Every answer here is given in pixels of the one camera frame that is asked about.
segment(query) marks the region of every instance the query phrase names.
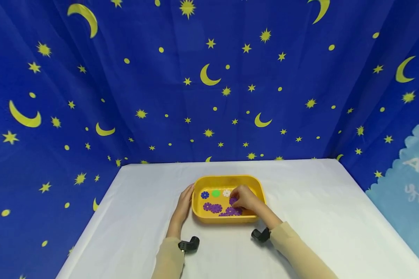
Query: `beige sleeve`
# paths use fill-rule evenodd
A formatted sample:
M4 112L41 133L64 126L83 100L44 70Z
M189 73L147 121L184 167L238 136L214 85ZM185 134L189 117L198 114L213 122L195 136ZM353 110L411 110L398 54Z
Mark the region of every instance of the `beige sleeve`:
M165 238L157 253L157 262L151 279L180 279L184 264L184 252L178 238Z
M289 223L284 222L273 229L270 240L287 258L300 279L338 279L318 255L301 240Z

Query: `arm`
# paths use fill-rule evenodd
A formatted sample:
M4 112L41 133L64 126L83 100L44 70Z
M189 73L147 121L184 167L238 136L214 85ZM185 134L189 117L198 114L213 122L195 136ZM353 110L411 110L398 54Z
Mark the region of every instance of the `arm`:
M157 262L151 279L179 279L183 270L184 252L178 244L180 242L181 228L189 212L190 199L194 185L189 185L181 194L177 208L169 222L166 238L160 245L157 253Z
M270 240L294 268L300 279L338 279L332 270L316 255L287 222L261 202L247 186L239 186L231 193L238 197L234 207L251 209L272 231Z

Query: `yellow crescent moon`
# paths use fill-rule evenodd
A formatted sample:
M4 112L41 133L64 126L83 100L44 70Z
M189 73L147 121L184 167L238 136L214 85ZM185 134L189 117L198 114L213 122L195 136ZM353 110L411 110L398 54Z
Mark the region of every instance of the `yellow crescent moon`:
M103 136L103 137L110 136L111 134L113 134L115 132L115 128L113 128L111 130L108 130L108 131L101 129L101 127L99 126L99 122L97 122L97 125L96 125L95 129L96 129L98 135Z
M259 117L261 116L261 113L259 112L259 114L258 115L256 115L256 118L255 118L255 125L256 126L258 126L258 127L265 127L265 126L267 126L268 124L270 124L271 122L272 122L272 120L273 119L271 119L270 121L268 121L268 122L262 122L260 119L259 119Z
M331 3L331 0L309 0L307 1L307 3L312 2L312 1L318 1L320 2L320 12L318 14L318 17L315 19L315 21L312 24L317 23L319 20L322 19L322 17L324 17L324 15L327 12L327 9L329 9L329 5Z
M80 14L82 15L90 25L90 38L93 38L97 32L98 32L98 21L95 17L95 14L93 14L92 11L90 11L89 8L82 4L72 4L68 7L67 15L70 16L71 14Z
M209 86L212 86L212 85L216 85L216 84L218 84L219 83L219 81L221 80L221 79L218 79L218 80L211 80L207 75L206 75L206 70L207 70L207 68L208 68L208 66L209 66L210 64L208 63L208 64L206 64L206 65L204 65L203 66L203 68L201 69L201 71L200 71L200 79L201 79L201 81L204 83L204 84L206 84L206 85L209 85Z
M413 58L415 58L415 56L412 57L408 57L407 59L405 59L400 65L399 67L397 67L397 71L396 71L396 80L400 83L405 83L405 82L409 82L412 81L414 79L414 77L412 79L408 79L406 76L403 75L403 70L405 68L405 66L408 64L408 62L410 62Z
M18 111L18 109L16 109L16 106L14 105L12 100L9 101L9 111L11 112L12 116L23 126L39 127L39 125L42 123L42 117L39 112L37 112L36 117L28 118L25 115L21 114Z
M95 198L94 200L93 200L93 211L96 211L97 209L98 209L98 204L97 204L97 198Z

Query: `star-patterned fabric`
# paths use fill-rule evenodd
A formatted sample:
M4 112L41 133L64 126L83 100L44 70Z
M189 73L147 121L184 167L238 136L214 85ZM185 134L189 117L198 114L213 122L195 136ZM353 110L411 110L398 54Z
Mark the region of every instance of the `star-patterned fabric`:
M418 123L419 0L0 1L0 278L55 278L126 164L337 158L366 190Z

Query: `plastic tray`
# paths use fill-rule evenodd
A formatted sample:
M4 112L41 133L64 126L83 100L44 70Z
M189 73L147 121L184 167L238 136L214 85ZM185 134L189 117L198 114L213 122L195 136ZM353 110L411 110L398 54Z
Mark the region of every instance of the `plastic tray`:
M257 221L258 217L252 211L246 209L243 209L239 216L219 216L230 207L230 197L224 196L224 191L231 192L239 185L247 185L260 200L266 202L262 185L253 176L204 176L194 183L194 194L191 201L192 211L201 222L208 224L253 223ZM213 213L205 210L204 205L206 203L221 205L222 211Z

